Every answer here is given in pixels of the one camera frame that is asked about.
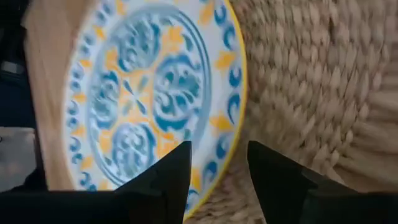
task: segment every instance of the wooden table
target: wooden table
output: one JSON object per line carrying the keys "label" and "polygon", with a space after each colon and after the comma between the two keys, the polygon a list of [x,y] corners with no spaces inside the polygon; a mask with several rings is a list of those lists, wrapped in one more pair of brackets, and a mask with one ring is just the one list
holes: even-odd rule
{"label": "wooden table", "polygon": [[93,0],[33,0],[25,15],[25,50],[50,190],[71,189],[62,158],[63,81],[78,32]]}

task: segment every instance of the ceramic plate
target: ceramic plate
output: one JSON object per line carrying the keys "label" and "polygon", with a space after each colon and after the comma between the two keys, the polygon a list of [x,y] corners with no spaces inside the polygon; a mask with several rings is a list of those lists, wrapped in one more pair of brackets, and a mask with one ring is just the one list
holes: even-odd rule
{"label": "ceramic plate", "polygon": [[228,2],[101,1],[67,77],[64,153],[76,189],[116,189],[191,140],[185,214],[207,198],[246,103],[243,39]]}

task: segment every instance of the gray surface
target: gray surface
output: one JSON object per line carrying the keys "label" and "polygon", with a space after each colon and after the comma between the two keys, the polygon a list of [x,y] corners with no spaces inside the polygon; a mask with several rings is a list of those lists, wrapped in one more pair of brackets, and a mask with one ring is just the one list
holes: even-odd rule
{"label": "gray surface", "polygon": [[35,169],[34,130],[0,127],[0,192],[24,183]]}

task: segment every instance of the blue and yellow plate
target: blue and yellow plate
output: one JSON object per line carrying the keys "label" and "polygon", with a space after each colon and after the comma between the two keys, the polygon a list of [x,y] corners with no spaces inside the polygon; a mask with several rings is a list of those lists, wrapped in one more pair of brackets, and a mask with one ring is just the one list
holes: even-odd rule
{"label": "blue and yellow plate", "polygon": [[116,189],[191,140],[188,217],[231,159],[246,85],[228,1],[101,1],[68,68],[63,151],[74,188]]}

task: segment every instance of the woven placemat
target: woven placemat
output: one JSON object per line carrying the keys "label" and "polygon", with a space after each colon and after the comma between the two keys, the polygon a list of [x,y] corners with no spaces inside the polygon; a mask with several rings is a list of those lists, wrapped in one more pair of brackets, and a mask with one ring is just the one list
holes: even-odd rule
{"label": "woven placemat", "polygon": [[397,1],[231,3],[248,56],[244,136],[186,223],[265,223],[246,164],[249,139],[358,191],[397,190]]}

